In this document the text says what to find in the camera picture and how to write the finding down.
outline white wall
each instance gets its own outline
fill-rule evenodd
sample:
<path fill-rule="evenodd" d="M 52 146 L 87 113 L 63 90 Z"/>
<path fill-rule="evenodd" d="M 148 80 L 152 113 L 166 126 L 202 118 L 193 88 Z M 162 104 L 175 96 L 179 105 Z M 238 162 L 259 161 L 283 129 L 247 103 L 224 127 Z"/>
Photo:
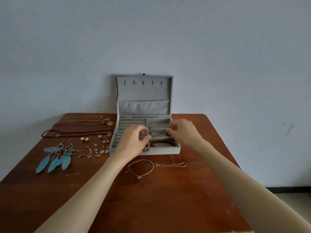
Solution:
<path fill-rule="evenodd" d="M 311 185 L 310 0 L 0 0 L 0 179 L 67 112 L 115 112 L 113 73 L 174 75 L 266 186 Z"/>

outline gathered fabric pocket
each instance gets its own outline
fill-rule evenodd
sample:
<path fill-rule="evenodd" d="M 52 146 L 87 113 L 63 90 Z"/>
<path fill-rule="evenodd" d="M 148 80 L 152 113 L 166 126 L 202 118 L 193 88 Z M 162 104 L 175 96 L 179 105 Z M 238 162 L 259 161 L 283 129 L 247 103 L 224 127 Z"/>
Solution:
<path fill-rule="evenodd" d="M 121 115 L 169 114 L 169 100 L 165 101 L 119 101 Z"/>

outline person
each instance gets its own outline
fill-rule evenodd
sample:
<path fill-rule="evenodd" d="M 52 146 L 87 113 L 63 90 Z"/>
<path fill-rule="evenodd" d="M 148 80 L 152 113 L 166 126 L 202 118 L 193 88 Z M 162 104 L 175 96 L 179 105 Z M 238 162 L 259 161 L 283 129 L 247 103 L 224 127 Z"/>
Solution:
<path fill-rule="evenodd" d="M 139 140 L 147 131 L 132 125 L 124 134 L 113 156 L 99 171 L 37 230 L 39 232 L 87 233 L 117 174 L 143 150 L 151 136 Z M 235 206 L 256 233 L 311 232 L 307 223 L 293 209 L 268 191 L 205 141 L 192 122 L 175 120 L 166 131 L 180 144 L 196 151 L 221 180 Z"/>

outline open jewelry box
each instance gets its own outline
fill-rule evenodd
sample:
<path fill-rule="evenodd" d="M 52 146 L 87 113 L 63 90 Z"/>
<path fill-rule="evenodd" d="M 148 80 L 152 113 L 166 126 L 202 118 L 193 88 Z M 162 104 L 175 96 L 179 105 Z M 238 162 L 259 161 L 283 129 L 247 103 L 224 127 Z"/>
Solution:
<path fill-rule="evenodd" d="M 113 155 L 127 127 L 141 124 L 148 131 L 140 139 L 155 134 L 139 155 L 179 154 L 180 144 L 165 134 L 172 121 L 173 76 L 116 75 L 115 79 L 118 118 L 109 153 Z"/>

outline black baseboard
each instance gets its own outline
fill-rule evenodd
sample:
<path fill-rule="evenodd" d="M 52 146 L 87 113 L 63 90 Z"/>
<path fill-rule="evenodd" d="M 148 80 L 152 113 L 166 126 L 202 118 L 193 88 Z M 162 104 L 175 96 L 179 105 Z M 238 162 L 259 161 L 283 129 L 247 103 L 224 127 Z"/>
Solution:
<path fill-rule="evenodd" d="M 284 193 L 311 193 L 311 186 L 281 186 L 281 187 L 266 187 L 274 194 Z"/>

